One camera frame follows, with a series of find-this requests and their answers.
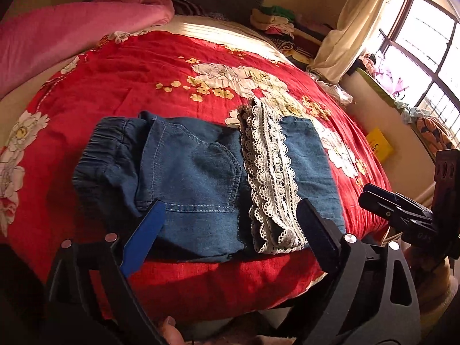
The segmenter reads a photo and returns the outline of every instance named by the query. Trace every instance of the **white lace trim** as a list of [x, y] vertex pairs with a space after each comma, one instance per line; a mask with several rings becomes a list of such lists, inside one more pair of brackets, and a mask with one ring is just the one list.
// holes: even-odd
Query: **white lace trim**
[[251, 186], [252, 238], [257, 253], [301, 250], [307, 243], [296, 217], [297, 184], [286, 155], [281, 116], [258, 98], [238, 111], [241, 148]]

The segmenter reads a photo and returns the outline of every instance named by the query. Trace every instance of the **clothing pile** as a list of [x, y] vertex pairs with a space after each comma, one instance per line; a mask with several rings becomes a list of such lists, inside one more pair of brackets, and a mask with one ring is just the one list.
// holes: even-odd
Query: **clothing pile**
[[321, 43], [326, 38], [332, 27], [305, 19], [302, 14], [297, 14], [294, 21], [295, 51], [307, 58], [309, 63], [315, 58]]
[[332, 29], [276, 5], [252, 9], [250, 22], [302, 71], [316, 57], [322, 41]]
[[252, 9], [251, 24], [258, 30], [264, 31], [266, 35], [288, 35], [294, 38], [294, 13], [281, 6], [260, 7]]
[[252, 9], [249, 20], [254, 28], [266, 36], [287, 57], [287, 53], [295, 47], [294, 18], [293, 11], [281, 6], [262, 6], [259, 9]]

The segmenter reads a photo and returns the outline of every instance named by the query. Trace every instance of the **window frame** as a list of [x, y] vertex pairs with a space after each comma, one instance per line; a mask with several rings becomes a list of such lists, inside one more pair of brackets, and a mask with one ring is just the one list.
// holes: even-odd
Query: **window frame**
[[444, 52], [444, 55], [442, 56], [441, 62], [439, 63], [437, 70], [433, 72], [427, 65], [425, 65], [422, 61], [420, 61], [420, 59], [418, 59], [411, 52], [409, 52], [407, 49], [405, 49], [404, 47], [402, 47], [400, 44], [396, 42], [396, 38], [401, 32], [404, 23], [406, 22], [406, 19], [409, 15], [409, 12], [410, 12], [410, 9], [412, 7], [414, 0], [404, 0], [401, 10], [399, 11], [399, 14], [390, 32], [388, 33], [388, 35], [386, 35], [381, 29], [379, 30], [380, 34], [384, 38], [383, 43], [380, 46], [380, 51], [383, 54], [385, 54], [385, 52], [390, 46], [394, 46], [396, 49], [402, 52], [406, 57], [408, 57], [412, 62], [414, 62], [418, 67], [420, 67], [428, 76], [431, 77], [432, 81], [430, 82], [430, 84], [428, 85], [427, 89], [422, 94], [422, 96], [420, 96], [419, 100], [415, 104], [415, 107], [418, 107], [420, 105], [420, 103], [424, 100], [426, 94], [432, 87], [433, 83], [436, 83], [438, 87], [445, 93], [445, 95], [449, 98], [449, 100], [454, 104], [454, 106], [460, 112], [460, 100], [455, 96], [454, 92], [445, 84], [445, 82], [439, 77], [439, 72], [441, 71], [441, 67], [445, 62], [445, 59], [447, 57], [450, 47], [452, 46], [452, 41], [454, 40], [455, 30], [456, 30], [456, 27], [459, 21], [457, 20], [456, 16], [454, 16], [451, 12], [449, 12], [448, 10], [446, 10], [445, 8], [443, 8], [441, 5], [437, 4], [436, 2], [432, 0], [424, 0], [424, 1], [436, 7], [437, 9], [447, 14], [447, 16], [449, 16], [450, 18], [454, 20], [454, 28], [452, 29], [450, 39], [447, 43], [446, 51]]

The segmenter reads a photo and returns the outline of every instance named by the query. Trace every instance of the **back pocket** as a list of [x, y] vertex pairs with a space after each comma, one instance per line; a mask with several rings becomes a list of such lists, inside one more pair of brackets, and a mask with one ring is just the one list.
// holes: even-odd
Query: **back pocket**
[[217, 142], [157, 118], [143, 149], [136, 206], [154, 198], [175, 212], [233, 212], [242, 168]]

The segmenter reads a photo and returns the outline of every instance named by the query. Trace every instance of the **curtain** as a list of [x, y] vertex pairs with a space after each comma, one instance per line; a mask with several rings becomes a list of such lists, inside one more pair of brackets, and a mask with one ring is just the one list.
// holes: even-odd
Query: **curtain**
[[376, 27], [387, 0], [347, 0], [337, 30], [323, 40], [309, 69], [336, 84], [358, 57], [363, 43]]

